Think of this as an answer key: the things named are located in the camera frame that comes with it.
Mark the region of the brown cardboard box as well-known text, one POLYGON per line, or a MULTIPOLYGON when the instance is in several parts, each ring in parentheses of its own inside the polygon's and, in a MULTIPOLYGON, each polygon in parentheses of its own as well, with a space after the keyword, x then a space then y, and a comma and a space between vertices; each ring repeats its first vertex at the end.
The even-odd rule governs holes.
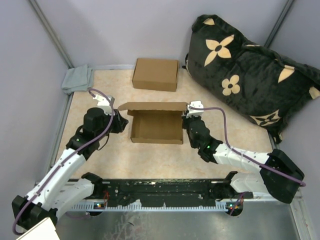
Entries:
POLYGON ((132 116, 133 143, 183 144, 183 113, 186 102, 126 102, 118 107, 132 116))
POLYGON ((175 92, 179 61, 175 59, 138 58, 132 85, 135 89, 175 92))

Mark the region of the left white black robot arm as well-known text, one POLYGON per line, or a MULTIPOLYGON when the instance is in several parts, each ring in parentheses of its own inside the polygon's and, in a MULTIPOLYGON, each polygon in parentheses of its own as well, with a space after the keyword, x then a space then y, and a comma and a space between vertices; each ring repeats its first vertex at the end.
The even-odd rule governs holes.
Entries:
POLYGON ((103 195, 102 178, 86 173, 74 186, 62 192, 70 177, 90 156, 100 148, 100 140, 110 134, 122 133, 129 121, 121 116, 118 109, 105 112, 100 107, 87 110, 74 136, 66 144, 59 160, 45 177, 25 196, 17 195, 12 203, 14 222, 12 232, 19 236, 16 227, 30 230, 45 218, 53 224, 71 207, 81 200, 103 195))

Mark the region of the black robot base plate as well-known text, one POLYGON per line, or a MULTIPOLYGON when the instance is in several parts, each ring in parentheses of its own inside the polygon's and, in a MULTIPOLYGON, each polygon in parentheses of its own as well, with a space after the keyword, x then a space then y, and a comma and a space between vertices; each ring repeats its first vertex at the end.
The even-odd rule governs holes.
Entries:
POLYGON ((241 195, 225 179, 104 179, 92 196, 72 207, 92 216, 102 212, 225 212, 239 216, 241 195))

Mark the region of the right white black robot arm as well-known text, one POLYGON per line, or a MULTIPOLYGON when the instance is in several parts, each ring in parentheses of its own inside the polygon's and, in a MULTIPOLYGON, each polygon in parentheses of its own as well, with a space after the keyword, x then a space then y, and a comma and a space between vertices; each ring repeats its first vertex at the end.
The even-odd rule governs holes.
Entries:
POLYGON ((281 150, 270 153, 253 152, 228 146, 211 136, 200 116, 182 116, 182 127, 186 130, 190 146, 207 163, 230 165, 246 172, 234 173, 223 185, 223 193, 234 198, 239 193, 265 193, 276 200, 290 204, 305 175, 281 150))

